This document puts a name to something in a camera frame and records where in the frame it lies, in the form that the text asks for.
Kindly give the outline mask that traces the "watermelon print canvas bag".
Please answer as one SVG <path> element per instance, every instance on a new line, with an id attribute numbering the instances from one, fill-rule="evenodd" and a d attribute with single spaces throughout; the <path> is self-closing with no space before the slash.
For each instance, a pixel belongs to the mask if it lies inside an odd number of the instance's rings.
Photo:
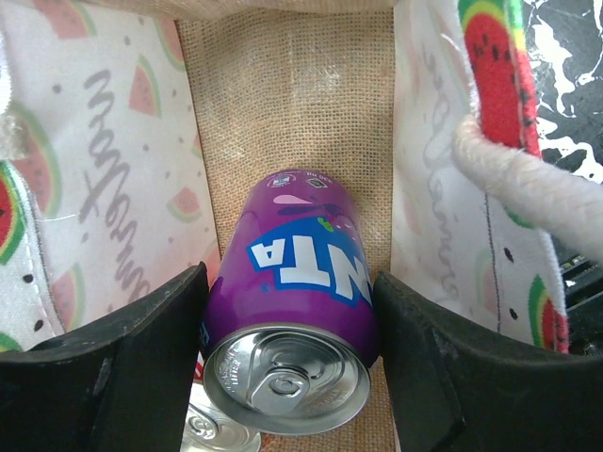
<path id="1" fill-rule="evenodd" d="M 376 316 L 388 273 L 602 359 L 598 1 L 3 2 L 1 355 L 198 264 L 208 301 L 289 169 L 349 192 Z M 378 331 L 363 409 L 259 451 L 404 451 Z"/>

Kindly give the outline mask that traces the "red cola can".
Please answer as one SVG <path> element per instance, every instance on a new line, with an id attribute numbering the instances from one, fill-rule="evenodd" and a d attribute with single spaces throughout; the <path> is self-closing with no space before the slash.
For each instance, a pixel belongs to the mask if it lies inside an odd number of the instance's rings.
<path id="1" fill-rule="evenodd" d="M 204 358 L 198 358 L 191 385 L 181 451 L 256 452 L 261 448 L 259 431 L 247 428 L 218 409 L 203 386 Z"/>

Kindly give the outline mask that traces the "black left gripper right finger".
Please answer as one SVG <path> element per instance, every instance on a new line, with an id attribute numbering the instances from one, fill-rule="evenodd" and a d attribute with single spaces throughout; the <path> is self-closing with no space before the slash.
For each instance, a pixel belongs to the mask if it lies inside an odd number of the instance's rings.
<path id="1" fill-rule="evenodd" d="M 373 291 L 402 450 L 601 450 L 600 357 L 500 335 L 388 273 Z"/>

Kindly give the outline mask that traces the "purple soda can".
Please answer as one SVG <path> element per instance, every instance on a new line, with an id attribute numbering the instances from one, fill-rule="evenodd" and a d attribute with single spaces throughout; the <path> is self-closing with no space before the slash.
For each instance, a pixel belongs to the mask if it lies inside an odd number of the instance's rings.
<path id="1" fill-rule="evenodd" d="M 317 171 L 251 190 L 201 324 L 204 388 L 238 423 L 313 435 L 366 405 L 380 335 L 356 218 L 349 192 Z"/>

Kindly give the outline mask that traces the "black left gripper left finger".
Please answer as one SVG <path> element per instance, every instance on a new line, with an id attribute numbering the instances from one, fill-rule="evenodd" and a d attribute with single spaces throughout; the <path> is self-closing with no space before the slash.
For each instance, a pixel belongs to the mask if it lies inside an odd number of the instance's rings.
<path id="1" fill-rule="evenodd" d="M 179 450 L 207 297 L 198 264 L 77 330 L 2 353 L 2 450 Z"/>

